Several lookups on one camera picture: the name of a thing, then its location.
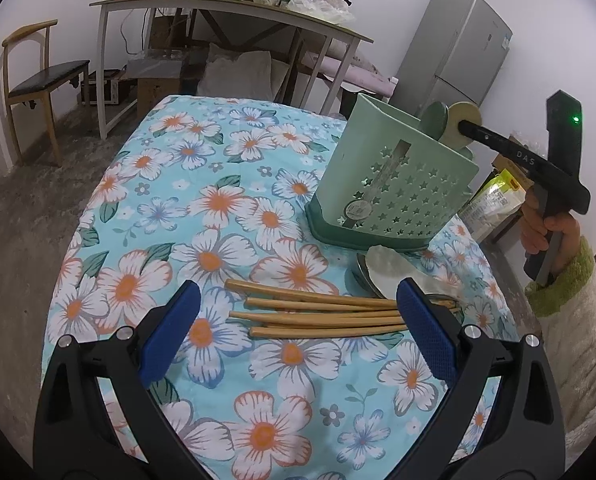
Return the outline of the green fuzzy sleeve forearm right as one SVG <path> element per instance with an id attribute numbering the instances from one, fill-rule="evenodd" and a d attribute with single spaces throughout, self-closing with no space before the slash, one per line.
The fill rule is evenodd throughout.
<path id="1" fill-rule="evenodd" d="M 558 390 L 564 426 L 596 408 L 596 262 L 587 240 L 552 284 L 526 286 Z"/>

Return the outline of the person's right hand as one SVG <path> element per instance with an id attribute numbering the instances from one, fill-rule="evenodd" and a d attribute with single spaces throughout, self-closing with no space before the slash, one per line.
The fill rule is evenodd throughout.
<path id="1" fill-rule="evenodd" d="M 548 249 L 548 233 L 560 233 L 562 239 L 560 247 L 552 263 L 552 275 L 556 278 L 572 261 L 581 245 L 581 229 L 578 220 L 568 212 L 560 212 L 552 217 L 543 218 L 540 215 L 540 203 L 532 188 L 526 192 L 526 198 L 521 207 L 520 219 L 521 245 L 529 255 L 537 255 Z"/>

